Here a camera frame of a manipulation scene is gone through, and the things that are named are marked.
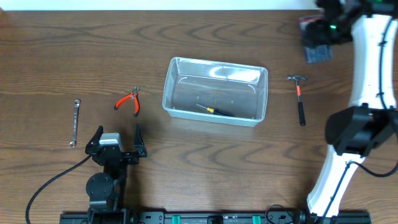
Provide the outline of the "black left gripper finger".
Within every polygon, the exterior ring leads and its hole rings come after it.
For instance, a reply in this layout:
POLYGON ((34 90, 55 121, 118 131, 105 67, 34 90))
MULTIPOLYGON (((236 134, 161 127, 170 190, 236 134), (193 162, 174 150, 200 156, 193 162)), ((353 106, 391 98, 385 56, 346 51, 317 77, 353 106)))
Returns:
POLYGON ((93 137, 89 140, 85 147, 86 154, 96 154, 101 149, 100 138, 103 134, 103 127, 99 125, 93 137))
POLYGON ((139 157, 147 156, 147 149, 141 136, 141 129, 139 124, 136 124, 133 145, 139 157))

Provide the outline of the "precision screwdriver set case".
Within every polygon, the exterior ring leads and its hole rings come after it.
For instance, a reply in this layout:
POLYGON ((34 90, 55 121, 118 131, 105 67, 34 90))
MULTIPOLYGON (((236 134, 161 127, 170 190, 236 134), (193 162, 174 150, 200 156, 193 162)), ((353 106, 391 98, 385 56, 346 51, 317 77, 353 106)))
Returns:
MULTIPOLYGON (((299 27, 302 38, 304 38, 306 26, 317 20, 322 19, 322 15, 312 15, 299 18, 299 27)), ((329 45, 319 45, 315 48, 304 47, 305 61, 308 64, 326 62, 333 58, 332 48, 329 45)))

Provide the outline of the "black yellow screwdriver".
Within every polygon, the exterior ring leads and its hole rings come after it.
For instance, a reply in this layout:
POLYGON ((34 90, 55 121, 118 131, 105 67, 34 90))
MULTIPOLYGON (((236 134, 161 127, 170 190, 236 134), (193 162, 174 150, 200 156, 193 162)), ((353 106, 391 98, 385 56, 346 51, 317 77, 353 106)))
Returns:
POLYGON ((232 114, 232 113, 225 112, 225 111, 222 111, 222 110, 219 110, 216 108, 210 108, 210 107, 207 107, 207 106, 199 104, 199 103, 195 103, 195 106, 197 106, 211 114, 214 114, 214 115, 234 117, 234 114, 232 114))

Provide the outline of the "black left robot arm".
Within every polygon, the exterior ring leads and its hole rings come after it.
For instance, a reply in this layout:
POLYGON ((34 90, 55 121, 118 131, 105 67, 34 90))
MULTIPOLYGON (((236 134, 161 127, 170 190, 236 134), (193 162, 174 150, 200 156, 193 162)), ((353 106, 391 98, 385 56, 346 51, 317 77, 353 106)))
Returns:
POLYGON ((136 126, 133 139, 134 150, 123 151, 119 133, 104 133, 99 126, 85 147, 85 153, 103 167, 103 171, 92 175, 86 183, 90 198, 87 223, 138 223, 136 212, 123 207, 127 182, 127 167, 137 165, 147 156, 147 149, 136 126))

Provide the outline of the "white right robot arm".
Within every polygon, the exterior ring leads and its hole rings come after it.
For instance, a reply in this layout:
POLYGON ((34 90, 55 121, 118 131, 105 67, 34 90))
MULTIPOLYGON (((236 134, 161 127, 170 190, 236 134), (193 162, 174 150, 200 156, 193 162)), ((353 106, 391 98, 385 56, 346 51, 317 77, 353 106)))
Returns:
POLYGON ((348 107, 331 115, 328 144, 318 180, 307 197, 307 223, 362 223, 367 213, 340 215, 340 201, 356 169, 369 153, 397 134, 397 103, 392 87, 397 2, 324 1, 322 18, 303 32, 307 47, 352 42, 353 87, 348 107))

